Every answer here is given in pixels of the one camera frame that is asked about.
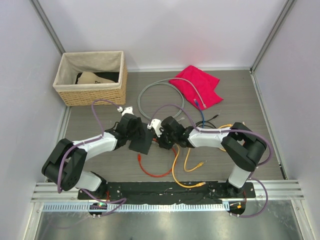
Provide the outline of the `black network switch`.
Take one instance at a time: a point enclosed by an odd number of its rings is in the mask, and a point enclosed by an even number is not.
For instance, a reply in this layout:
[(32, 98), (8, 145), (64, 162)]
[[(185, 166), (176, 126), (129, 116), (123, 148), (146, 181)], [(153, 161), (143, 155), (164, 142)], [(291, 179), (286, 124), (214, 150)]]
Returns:
[(146, 130), (145, 137), (132, 140), (129, 144), (129, 149), (131, 151), (148, 155), (149, 150), (151, 148), (151, 144), (153, 142), (154, 133), (151, 130)]

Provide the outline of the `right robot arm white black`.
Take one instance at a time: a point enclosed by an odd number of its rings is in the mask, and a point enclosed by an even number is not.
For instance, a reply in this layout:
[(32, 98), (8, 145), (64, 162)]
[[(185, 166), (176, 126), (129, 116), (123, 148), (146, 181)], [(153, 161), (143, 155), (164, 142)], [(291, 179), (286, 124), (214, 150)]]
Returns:
[(153, 119), (148, 129), (154, 130), (162, 148), (176, 144), (182, 148), (224, 149), (234, 162), (225, 186), (226, 193), (233, 198), (243, 193), (247, 179), (273, 154), (269, 141), (241, 122), (223, 128), (201, 128), (195, 124), (184, 127), (170, 116), (164, 120)]

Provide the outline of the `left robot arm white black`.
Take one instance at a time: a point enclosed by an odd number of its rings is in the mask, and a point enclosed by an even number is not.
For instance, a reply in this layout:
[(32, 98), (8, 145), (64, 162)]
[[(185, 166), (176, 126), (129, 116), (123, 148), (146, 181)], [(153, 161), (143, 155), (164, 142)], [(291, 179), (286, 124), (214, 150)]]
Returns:
[(57, 185), (58, 192), (72, 188), (85, 189), (93, 198), (100, 200), (107, 192), (103, 179), (93, 172), (85, 171), (85, 162), (102, 153), (115, 151), (127, 141), (139, 140), (146, 136), (147, 124), (140, 117), (124, 114), (113, 128), (85, 140), (58, 141), (41, 173)]

